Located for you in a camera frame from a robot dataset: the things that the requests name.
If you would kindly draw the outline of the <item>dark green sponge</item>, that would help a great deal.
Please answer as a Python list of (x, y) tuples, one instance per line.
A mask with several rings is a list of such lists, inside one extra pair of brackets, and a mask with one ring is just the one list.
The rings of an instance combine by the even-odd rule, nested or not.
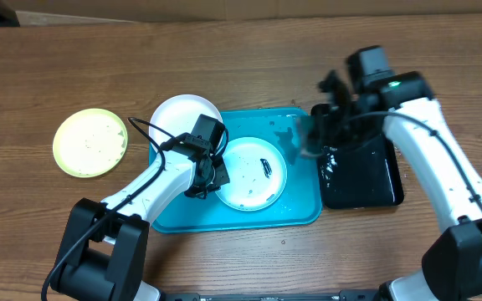
[(300, 137), (300, 154), (307, 158), (322, 155), (326, 141), (326, 124), (321, 116), (302, 115), (296, 119)]

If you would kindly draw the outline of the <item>yellow green plate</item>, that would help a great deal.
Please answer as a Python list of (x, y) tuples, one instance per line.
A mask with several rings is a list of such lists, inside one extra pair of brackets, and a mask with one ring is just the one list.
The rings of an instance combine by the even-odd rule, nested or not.
[(66, 174), (101, 176), (120, 163), (128, 145), (127, 128), (116, 114), (99, 108), (78, 111), (57, 129), (53, 156)]

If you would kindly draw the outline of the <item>light blue plate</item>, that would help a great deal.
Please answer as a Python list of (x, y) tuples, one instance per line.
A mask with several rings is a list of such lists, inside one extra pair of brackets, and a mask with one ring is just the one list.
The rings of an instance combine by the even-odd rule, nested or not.
[(242, 137), (229, 142), (223, 154), (229, 183), (217, 191), (218, 198), (238, 211), (255, 212), (269, 207), (285, 189), (284, 157), (268, 141)]

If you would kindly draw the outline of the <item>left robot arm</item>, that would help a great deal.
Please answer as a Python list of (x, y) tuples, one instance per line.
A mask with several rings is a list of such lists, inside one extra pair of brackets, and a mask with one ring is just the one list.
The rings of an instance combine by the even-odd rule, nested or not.
[(142, 279), (150, 226), (178, 195), (204, 199), (229, 182), (227, 143), (225, 125), (199, 115), (191, 132), (155, 144), (155, 161), (128, 186), (102, 202), (79, 200), (41, 299), (53, 289), (77, 300), (163, 300)]

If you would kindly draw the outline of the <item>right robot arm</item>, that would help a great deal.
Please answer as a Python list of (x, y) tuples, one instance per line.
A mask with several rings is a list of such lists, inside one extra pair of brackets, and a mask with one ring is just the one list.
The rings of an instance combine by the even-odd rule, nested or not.
[(451, 133), (417, 71), (395, 73), (379, 46), (347, 58), (350, 82), (331, 71), (318, 85), (302, 150), (355, 150), (383, 135), (403, 154), (436, 214), (440, 237), (420, 269), (380, 286), (378, 300), (467, 300), (482, 295), (482, 178)]

